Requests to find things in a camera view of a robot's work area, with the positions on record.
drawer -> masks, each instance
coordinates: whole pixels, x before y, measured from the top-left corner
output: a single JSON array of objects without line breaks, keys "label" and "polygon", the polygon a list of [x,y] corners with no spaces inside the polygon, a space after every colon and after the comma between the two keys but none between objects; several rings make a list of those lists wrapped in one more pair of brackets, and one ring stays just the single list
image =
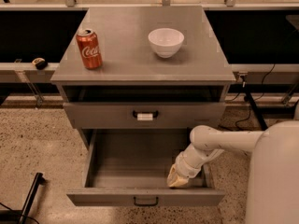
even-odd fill
[{"label": "drawer", "polygon": [[224,103],[65,103],[77,129],[217,127]]},{"label": "drawer", "polygon": [[74,205],[217,205],[224,192],[210,186],[207,167],[181,189],[166,179],[189,144],[187,129],[94,130],[81,189],[69,190]]}]

red soda can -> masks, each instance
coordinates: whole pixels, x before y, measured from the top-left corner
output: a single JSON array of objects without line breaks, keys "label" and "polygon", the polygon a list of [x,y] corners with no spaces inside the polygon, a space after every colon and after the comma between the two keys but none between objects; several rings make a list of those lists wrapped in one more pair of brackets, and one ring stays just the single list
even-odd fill
[{"label": "red soda can", "polygon": [[84,66],[87,69],[101,66],[103,61],[96,33],[92,29],[81,30],[77,33],[76,40]]}]

black cable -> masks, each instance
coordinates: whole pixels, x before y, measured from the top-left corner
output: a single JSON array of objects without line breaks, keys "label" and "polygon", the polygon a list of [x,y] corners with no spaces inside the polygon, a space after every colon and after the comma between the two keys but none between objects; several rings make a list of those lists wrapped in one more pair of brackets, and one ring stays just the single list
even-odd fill
[{"label": "black cable", "polygon": [[[294,29],[294,30],[287,36],[287,38],[284,40],[284,42],[281,43],[281,45],[279,46],[279,49],[280,49],[280,47],[282,47],[282,46],[283,46],[283,45],[284,45],[284,44],[285,44],[285,43],[286,43],[286,42],[287,42],[287,41],[288,41],[288,40],[295,34],[295,32],[298,32],[298,30],[297,30],[297,29]],[[276,54],[275,54],[275,56],[274,56],[275,59],[276,59],[277,56],[278,56],[279,49],[277,50],[277,52],[276,52]],[[269,76],[269,75],[273,72],[275,66],[276,66],[276,63],[273,63],[273,66],[272,66],[271,70],[270,70],[269,72],[267,72],[267,73],[263,76],[262,83],[261,83],[262,86],[263,86],[264,80],[266,79],[267,76]],[[262,94],[260,97],[254,99],[254,101],[257,101],[257,100],[261,99],[263,96],[264,96],[264,92],[263,92],[263,94]]]},{"label": "black cable", "polygon": [[225,126],[222,126],[222,125],[218,125],[219,128],[222,128],[223,130],[227,130],[227,131],[233,131],[232,129],[230,128],[227,128]]},{"label": "black cable", "polygon": [[37,220],[35,220],[34,218],[32,218],[32,217],[28,217],[28,216],[26,216],[26,215],[22,215],[22,214],[20,214],[20,213],[18,213],[18,212],[16,212],[16,211],[12,210],[12,209],[9,208],[8,206],[4,205],[3,203],[0,203],[0,205],[2,205],[2,206],[5,207],[6,209],[8,209],[10,212],[12,212],[12,213],[14,213],[14,214],[16,214],[16,215],[18,215],[18,216],[20,216],[20,217],[26,217],[26,218],[32,219],[32,220],[35,221],[37,224],[39,224],[39,222],[38,222]]},{"label": "black cable", "polygon": [[233,99],[227,100],[225,102],[232,102],[232,101],[234,101],[237,97],[239,97],[240,94],[241,94],[241,91]]},{"label": "black cable", "polygon": [[240,122],[244,122],[244,121],[247,121],[247,120],[249,120],[250,119],[250,117],[251,117],[251,106],[249,107],[249,115],[248,115],[248,117],[247,118],[245,118],[245,119],[242,119],[242,120],[239,120],[239,121],[236,121],[235,122],[235,127],[236,128],[238,128],[239,129],[239,131],[244,131],[244,129],[242,129],[240,126],[238,126],[237,124],[238,123],[240,123]]}]

speckled floor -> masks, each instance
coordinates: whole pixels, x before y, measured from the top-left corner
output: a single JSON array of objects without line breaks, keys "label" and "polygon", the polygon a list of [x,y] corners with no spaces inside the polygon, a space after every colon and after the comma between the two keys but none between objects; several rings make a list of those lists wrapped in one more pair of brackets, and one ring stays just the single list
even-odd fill
[{"label": "speckled floor", "polygon": [[[47,183],[39,189],[30,213],[40,223],[244,222],[249,156],[224,152],[210,163],[215,188],[226,192],[218,206],[76,207],[65,193],[81,187],[87,150],[60,101],[47,101],[35,109],[33,101],[7,99],[0,107],[0,202],[20,209],[35,173],[43,173]],[[221,124],[232,127],[235,119],[247,114],[246,109],[227,108]],[[254,119],[242,125],[254,126]]]}]

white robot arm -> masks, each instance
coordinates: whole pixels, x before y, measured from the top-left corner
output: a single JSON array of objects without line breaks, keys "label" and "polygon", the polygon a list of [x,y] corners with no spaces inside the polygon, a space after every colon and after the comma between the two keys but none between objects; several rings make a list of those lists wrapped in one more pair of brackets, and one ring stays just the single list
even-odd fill
[{"label": "white robot arm", "polygon": [[201,171],[202,165],[215,160],[224,150],[252,152],[263,132],[222,132],[197,126],[190,133],[191,143],[179,153],[167,178],[169,187],[181,187]]},{"label": "white robot arm", "polygon": [[264,132],[198,126],[190,138],[170,170],[169,187],[188,183],[225,149],[252,152],[246,224],[299,223],[299,121],[281,122]]}]

